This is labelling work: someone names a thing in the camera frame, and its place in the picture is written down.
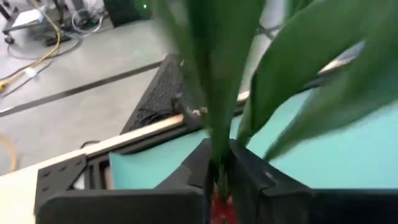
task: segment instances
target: metal cart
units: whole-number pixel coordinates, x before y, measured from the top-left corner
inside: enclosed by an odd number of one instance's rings
[[[59,24],[63,24],[63,8],[65,7],[65,0],[53,0],[55,7],[57,8],[59,14]],[[2,29],[2,33],[6,36],[4,41],[7,44],[13,44],[15,42],[14,38],[10,34],[13,30],[26,29],[35,26],[43,26],[47,25],[49,22],[44,18],[42,21],[34,21],[28,24],[23,24],[19,26],[13,26],[19,14],[23,11],[20,11],[17,7],[14,7],[8,3],[8,1],[2,1],[0,3],[0,13],[7,20],[6,25]]]

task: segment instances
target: table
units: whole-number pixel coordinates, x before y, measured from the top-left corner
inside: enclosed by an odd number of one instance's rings
[[[348,63],[349,60],[333,62],[323,69],[324,71],[333,69],[340,65]],[[249,96],[249,92],[239,94],[238,100],[245,100]],[[139,136],[154,132],[156,130],[181,123],[182,115],[177,115],[169,119],[165,119],[158,123],[137,129],[130,133],[116,136],[98,144],[88,146],[84,149],[66,153],[64,155],[40,162],[36,165],[26,167],[17,172],[0,177],[0,223],[20,223],[33,224],[35,218],[33,214],[35,201],[35,186],[37,181],[37,171],[43,167],[64,161],[66,159],[79,156],[81,154],[93,154],[102,149],[129,141]]]

